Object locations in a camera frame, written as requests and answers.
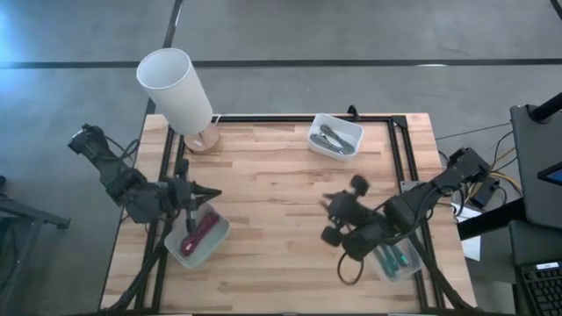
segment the wooden lamp base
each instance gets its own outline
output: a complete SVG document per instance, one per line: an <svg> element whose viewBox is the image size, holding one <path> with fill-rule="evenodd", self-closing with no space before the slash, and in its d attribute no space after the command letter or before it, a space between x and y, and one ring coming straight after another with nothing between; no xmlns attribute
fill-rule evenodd
<svg viewBox="0 0 562 316"><path fill-rule="evenodd" d="M195 135L184 136L185 146L194 154L207 154L214 151L220 144L219 128L214 124Z"/></svg>

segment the keyboard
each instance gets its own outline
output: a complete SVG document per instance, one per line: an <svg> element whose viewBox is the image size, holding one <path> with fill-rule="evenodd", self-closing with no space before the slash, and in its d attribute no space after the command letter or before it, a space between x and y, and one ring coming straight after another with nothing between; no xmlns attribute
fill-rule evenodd
<svg viewBox="0 0 562 316"><path fill-rule="evenodd" d="M517 271L531 311L562 316L562 262L522 266Z"/></svg>

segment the wooden table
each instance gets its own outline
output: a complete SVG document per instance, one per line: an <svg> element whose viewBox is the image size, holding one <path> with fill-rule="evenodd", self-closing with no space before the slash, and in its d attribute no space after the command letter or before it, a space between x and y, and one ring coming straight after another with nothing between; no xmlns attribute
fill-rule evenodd
<svg viewBox="0 0 562 316"><path fill-rule="evenodd" d="M418 174L422 181L429 180L442 170L429 115L407 114L407 123ZM231 222L232 232L200 269L185 269L169 256L161 312L418 311L413 278L389 284L366 265L357 285L343 285L335 273L342 248L320 239L328 223L318 204L322 193L349 188L355 174L371 182L362 199L366 205L374 207L399 192L388 127L362 125L359 154L346 163L307 149L310 123L219 122L221 149L185 158L191 162L190 179L223 190L212 205ZM147 116L136 167L149 181L157 180L167 128L163 116ZM175 138L170 174L177 142ZM408 175L406 162L402 165ZM439 267L461 296L475 305L450 208L436 208L430 230ZM138 272L146 236L145 227L130 219L121 225L102 307L114 303ZM356 262L346 261L343 274L352 278L357 267ZM427 273L424 279L432 305ZM151 277L148 305L153 283Z"/></svg>

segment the white lamp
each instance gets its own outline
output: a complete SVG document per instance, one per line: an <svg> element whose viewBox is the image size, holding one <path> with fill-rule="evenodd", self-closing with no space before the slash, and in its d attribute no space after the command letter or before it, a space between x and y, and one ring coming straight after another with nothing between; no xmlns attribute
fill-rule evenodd
<svg viewBox="0 0 562 316"><path fill-rule="evenodd" d="M193 153L217 147L220 135L211 124L213 108L184 51L164 48L149 54L137 68L137 80Z"/></svg>

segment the plastic container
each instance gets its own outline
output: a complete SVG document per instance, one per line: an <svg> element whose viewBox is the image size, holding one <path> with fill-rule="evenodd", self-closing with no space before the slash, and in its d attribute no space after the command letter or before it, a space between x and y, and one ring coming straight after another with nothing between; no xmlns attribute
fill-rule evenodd
<svg viewBox="0 0 562 316"><path fill-rule="evenodd" d="M422 268L421 258L409 239L392 246L379 245L365 257L381 280L398 282Z"/></svg>
<svg viewBox="0 0 562 316"><path fill-rule="evenodd" d="M339 154L313 143L310 139L310 136L314 133L319 133L320 126L322 124L326 124L327 126L329 126L339 137L341 137L343 140L346 140L349 144L353 145L353 147L355 147L355 152L353 154ZM343 162L348 162L359 151L359 145L361 145L363 133L364 129L359 124L351 123L339 118L334 118L333 116L324 113L319 113L316 114L316 117L314 117L314 121L310 126L310 130L308 131L308 148L316 153L324 154L328 157L332 157ZM339 146L339 143L337 141L331 140L329 137L328 140L330 140L330 142L333 142L334 145Z"/></svg>
<svg viewBox="0 0 562 316"><path fill-rule="evenodd" d="M197 268L198 265L203 263L230 233L230 223L228 220L220 216L209 204L203 204L199 207L195 217L197 225L208 212L217 214L219 216L219 222L211 228L190 255L184 256L180 250L182 240L188 235L187 227L185 226L185 212L181 212L174 222L173 230L164 240L164 245L168 251L187 269Z"/></svg>

